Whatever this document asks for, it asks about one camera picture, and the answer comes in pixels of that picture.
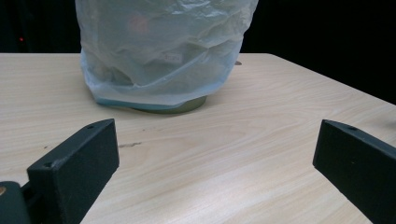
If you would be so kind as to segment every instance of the table surface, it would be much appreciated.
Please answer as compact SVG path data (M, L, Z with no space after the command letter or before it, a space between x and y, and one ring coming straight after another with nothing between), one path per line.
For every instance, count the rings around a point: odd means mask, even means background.
M95 103L79 54L0 54L0 181L115 119L120 168L82 223L370 223L312 165L320 123L396 146L396 105L270 54L240 54L205 104L156 115Z

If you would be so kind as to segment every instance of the light wooden surface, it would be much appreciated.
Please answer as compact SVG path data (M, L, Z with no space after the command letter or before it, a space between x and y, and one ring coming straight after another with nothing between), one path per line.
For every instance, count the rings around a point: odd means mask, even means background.
M312 165L320 123L396 146L396 105L269 54L241 54L187 114L97 105L78 54L0 54L0 181L115 119L120 168L82 223L370 223Z

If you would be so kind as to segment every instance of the bag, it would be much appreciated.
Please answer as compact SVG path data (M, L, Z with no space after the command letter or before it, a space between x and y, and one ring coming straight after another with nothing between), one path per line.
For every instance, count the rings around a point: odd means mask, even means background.
M76 0L81 68L95 101L175 108L230 75L258 0Z

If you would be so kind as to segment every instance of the wooden table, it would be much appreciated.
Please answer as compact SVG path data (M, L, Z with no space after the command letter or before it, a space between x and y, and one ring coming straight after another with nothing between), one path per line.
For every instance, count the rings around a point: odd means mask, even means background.
M0 55L0 181L115 119L120 168L82 223L370 223L312 165L320 123L396 146L396 105L270 54L181 115L97 105L78 54Z

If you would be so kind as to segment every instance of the dark background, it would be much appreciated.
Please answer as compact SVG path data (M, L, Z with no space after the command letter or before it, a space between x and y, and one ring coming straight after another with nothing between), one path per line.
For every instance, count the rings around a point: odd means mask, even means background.
M80 52L75 0L0 0L0 52ZM272 53L396 105L396 1L259 0L242 53Z

